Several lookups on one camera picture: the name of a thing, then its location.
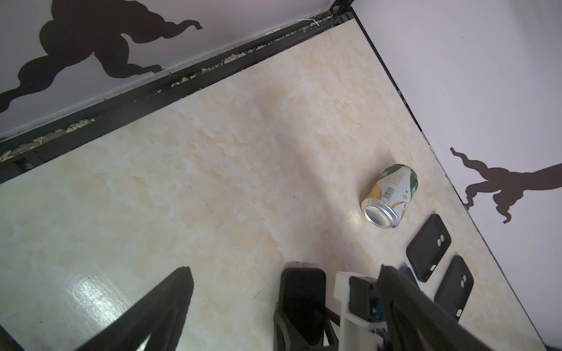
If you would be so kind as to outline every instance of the black baseboard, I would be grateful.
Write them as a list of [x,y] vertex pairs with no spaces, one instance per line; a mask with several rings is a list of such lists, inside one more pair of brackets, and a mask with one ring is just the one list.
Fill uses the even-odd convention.
[[[167,77],[1,141],[0,154],[3,154],[55,130],[66,129],[80,120],[94,119],[94,122],[71,133],[0,163],[0,183],[354,18],[352,12],[339,14],[341,11],[340,8],[334,15],[330,12],[321,13],[314,17],[314,21],[300,21]],[[239,54],[244,55],[231,62],[225,62],[225,59]]]

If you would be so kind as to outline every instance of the debris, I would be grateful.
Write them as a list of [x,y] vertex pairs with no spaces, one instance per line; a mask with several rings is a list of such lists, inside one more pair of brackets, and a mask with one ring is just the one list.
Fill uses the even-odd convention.
[[280,30],[281,28],[276,28],[274,30],[268,31],[267,33],[265,33],[264,35],[269,35],[271,33],[275,33],[276,31]]
[[244,57],[244,56],[246,56],[245,52],[241,52],[239,54],[233,53],[232,55],[230,55],[229,57],[227,57],[223,60],[223,65],[226,64],[226,63],[232,62],[234,60],[237,60],[237,59],[239,59],[241,57]]
[[49,133],[47,135],[43,135],[40,136],[36,139],[33,139],[33,141],[31,143],[25,143],[22,144],[20,146],[18,146],[15,149],[6,151],[2,154],[2,156],[0,156],[0,162],[4,162],[7,159],[10,159],[14,156],[20,155],[24,152],[30,151],[31,149],[36,148],[39,145],[43,145],[44,143],[48,143],[51,140],[57,139],[60,136],[63,136],[67,133],[70,133],[72,131],[75,131],[78,128],[82,128],[83,126],[86,126],[92,122],[95,122],[97,118],[90,118],[89,120],[80,120],[76,123],[72,123],[71,125],[69,125],[66,129],[57,129],[52,133]]

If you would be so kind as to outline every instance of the barcode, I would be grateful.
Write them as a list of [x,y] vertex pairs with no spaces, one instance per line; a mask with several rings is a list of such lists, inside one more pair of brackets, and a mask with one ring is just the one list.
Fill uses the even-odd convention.
[[390,200],[390,197],[392,196],[393,193],[394,193],[394,188],[388,188],[387,191],[384,192],[383,198],[386,198],[386,200]]

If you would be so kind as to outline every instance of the can lid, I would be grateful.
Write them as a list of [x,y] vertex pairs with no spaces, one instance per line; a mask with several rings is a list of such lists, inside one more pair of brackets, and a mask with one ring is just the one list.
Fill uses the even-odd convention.
[[363,210],[363,214],[369,222],[381,228],[390,228],[392,225],[392,217],[384,209],[374,206],[367,206]]

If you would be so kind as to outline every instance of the black metal frame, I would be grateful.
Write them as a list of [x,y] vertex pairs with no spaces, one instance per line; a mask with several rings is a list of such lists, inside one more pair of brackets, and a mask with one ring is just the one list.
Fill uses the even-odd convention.
[[285,343],[285,350],[281,350],[280,345],[278,345],[278,340],[274,340],[274,350],[278,351],[337,351],[339,340],[334,332],[334,328],[332,327],[332,323],[334,322],[335,325],[339,327],[339,315],[335,312],[330,310],[327,307],[324,307],[324,332],[326,333],[326,339],[328,339],[328,346],[310,346],[308,342],[306,342],[305,338],[302,337],[301,333],[293,326],[293,323],[289,320],[289,318],[280,311],[279,309],[275,310],[273,314],[273,324],[274,327],[281,329],[282,336]]
[[173,351],[178,345],[193,294],[189,267],[181,267],[121,317],[76,351]]
[[[319,22],[318,26],[311,25],[312,21],[300,21],[174,72],[170,76],[149,82],[44,126],[0,141],[0,154],[2,154],[57,129],[64,129],[80,120],[96,118],[95,122],[72,133],[0,163],[0,184],[352,18],[352,12],[337,15],[332,15],[329,11],[321,13],[314,17]],[[233,54],[239,54],[261,45],[266,46],[201,74],[201,70],[204,68],[213,67]],[[171,87],[172,83],[181,81],[182,77],[189,78],[195,74],[197,76],[194,78]]]

